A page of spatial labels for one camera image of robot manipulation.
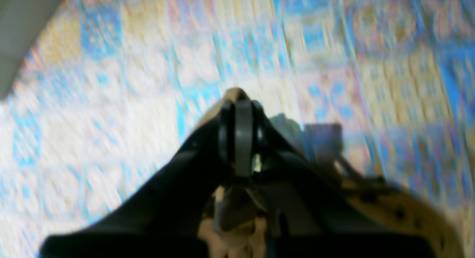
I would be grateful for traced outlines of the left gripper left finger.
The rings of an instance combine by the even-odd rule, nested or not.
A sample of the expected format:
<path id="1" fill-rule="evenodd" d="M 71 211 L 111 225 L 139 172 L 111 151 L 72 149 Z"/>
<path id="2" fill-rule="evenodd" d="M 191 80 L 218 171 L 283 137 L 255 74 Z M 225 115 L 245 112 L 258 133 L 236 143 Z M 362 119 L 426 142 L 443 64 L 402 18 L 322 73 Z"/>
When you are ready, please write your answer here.
<path id="1" fill-rule="evenodd" d="M 85 229 L 48 236 L 39 257 L 208 258 L 197 231 L 209 197 L 232 173 L 219 148 L 232 112 L 225 102 L 122 206 Z"/>

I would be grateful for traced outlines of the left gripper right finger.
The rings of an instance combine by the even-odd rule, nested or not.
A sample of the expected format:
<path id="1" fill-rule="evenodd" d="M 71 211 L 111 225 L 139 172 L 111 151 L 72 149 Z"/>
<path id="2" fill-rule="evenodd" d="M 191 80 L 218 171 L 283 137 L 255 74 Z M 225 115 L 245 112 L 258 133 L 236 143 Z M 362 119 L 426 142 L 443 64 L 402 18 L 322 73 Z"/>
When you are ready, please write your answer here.
<path id="1" fill-rule="evenodd" d="M 236 181 L 261 199 L 270 258 L 434 258 L 429 241 L 352 206 L 300 158 L 257 101 L 236 102 Z"/>

